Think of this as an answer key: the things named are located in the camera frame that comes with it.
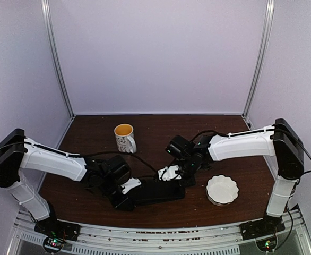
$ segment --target mug handle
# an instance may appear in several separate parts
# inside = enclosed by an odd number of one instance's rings
[[[130,149],[131,153],[136,153],[136,144],[132,137],[127,137],[128,141],[130,142],[132,148]]]

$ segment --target scalloped white dish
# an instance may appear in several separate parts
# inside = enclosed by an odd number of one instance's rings
[[[230,177],[216,175],[209,179],[206,186],[208,200],[216,206],[225,206],[238,197],[237,183]]]

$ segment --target white wall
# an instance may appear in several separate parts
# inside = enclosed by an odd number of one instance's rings
[[[241,113],[266,0],[50,1],[77,114]]]
[[[311,2],[276,1],[262,75],[249,118],[256,128],[283,117],[311,153]],[[306,160],[306,169],[311,169]],[[311,174],[295,195],[311,234]]]
[[[55,146],[69,122],[52,66],[40,0],[0,1],[0,141],[14,128]],[[37,186],[41,173],[30,173]],[[0,189],[0,254],[18,212]]]

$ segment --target robotic arm link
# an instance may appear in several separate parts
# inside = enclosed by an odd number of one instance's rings
[[[284,119],[259,130],[227,135],[206,135],[197,143],[175,136],[166,148],[175,160],[158,177],[130,178],[130,167],[117,155],[109,160],[82,157],[46,147],[14,130],[0,143],[0,187],[24,206],[36,231],[59,239],[77,240],[80,227],[57,220],[52,205],[27,181],[21,169],[37,169],[98,188],[112,206],[132,211],[135,206],[181,199],[195,185],[194,174],[214,161],[247,156],[276,156],[278,177],[263,219],[241,224],[243,239],[284,230],[281,216],[304,172],[300,138]]]

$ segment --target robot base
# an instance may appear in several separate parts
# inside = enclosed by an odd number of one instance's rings
[[[263,219],[254,222],[246,222],[239,225],[243,240],[259,238],[272,235],[285,230],[282,218],[275,218],[265,215]]]
[[[58,226],[60,229],[65,230],[66,240],[77,241],[77,237],[80,233],[80,225],[69,222],[61,222],[58,220]],[[41,228],[37,224],[35,224],[34,231],[44,234],[44,232],[41,231]],[[56,237],[62,240],[64,238],[64,232],[61,231],[60,233],[56,233]]]

